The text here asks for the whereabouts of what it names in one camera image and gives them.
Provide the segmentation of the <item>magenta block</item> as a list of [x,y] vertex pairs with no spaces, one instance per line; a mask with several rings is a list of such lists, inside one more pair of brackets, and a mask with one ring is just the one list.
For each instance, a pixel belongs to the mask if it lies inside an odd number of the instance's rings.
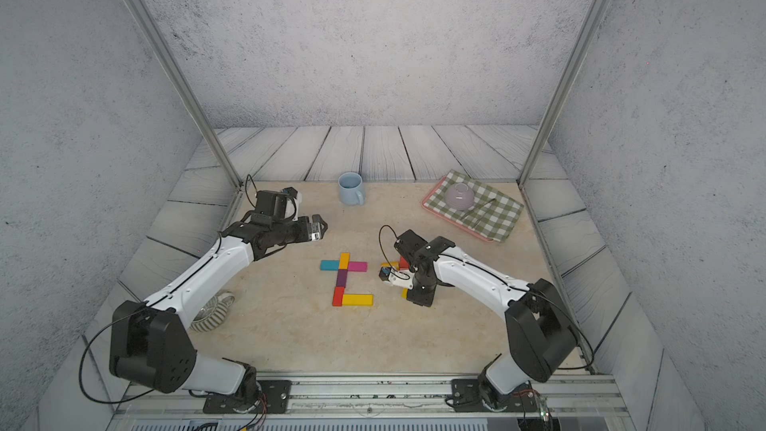
[[348,265],[348,270],[351,273],[366,273],[368,269],[368,263],[364,261],[351,261]]

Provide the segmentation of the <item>teal block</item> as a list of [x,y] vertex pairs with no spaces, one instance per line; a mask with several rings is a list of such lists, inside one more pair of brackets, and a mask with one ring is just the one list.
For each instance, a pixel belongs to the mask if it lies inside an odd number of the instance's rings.
[[321,261],[320,270],[321,271],[338,271],[339,261]]

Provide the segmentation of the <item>orange-yellow square block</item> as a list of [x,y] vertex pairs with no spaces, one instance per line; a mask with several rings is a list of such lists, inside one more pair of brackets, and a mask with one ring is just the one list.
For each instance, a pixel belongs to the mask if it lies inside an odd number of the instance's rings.
[[343,253],[339,259],[339,266],[338,266],[339,271],[348,271],[349,263],[350,263],[349,253]]

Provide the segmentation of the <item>purple block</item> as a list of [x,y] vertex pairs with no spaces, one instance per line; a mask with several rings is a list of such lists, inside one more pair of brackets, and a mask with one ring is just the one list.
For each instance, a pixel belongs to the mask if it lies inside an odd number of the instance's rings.
[[337,273],[335,285],[337,287],[346,287],[347,277],[348,277],[348,271],[345,271],[345,269],[341,269],[341,271]]

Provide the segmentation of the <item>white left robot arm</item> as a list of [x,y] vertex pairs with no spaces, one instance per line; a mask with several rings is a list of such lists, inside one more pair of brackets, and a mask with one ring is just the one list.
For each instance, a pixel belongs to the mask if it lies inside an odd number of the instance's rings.
[[106,325],[111,375],[161,393],[205,392],[236,411],[263,398],[254,367],[211,358],[195,349],[188,330],[203,307],[240,271],[294,243],[320,241],[328,230],[320,215],[289,221],[235,221],[217,243],[177,279],[145,301],[125,301]]

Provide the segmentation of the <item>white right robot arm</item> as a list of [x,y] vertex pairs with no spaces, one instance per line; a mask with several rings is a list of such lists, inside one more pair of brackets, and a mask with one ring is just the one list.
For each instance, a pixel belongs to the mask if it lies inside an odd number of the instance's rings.
[[509,353],[495,358],[478,377],[485,401],[505,398],[529,381],[546,382],[584,341],[556,287],[505,275],[446,237],[425,241],[414,231],[396,238],[405,271],[381,269],[379,277],[403,289],[405,299],[430,307],[438,287],[455,287],[503,319]]

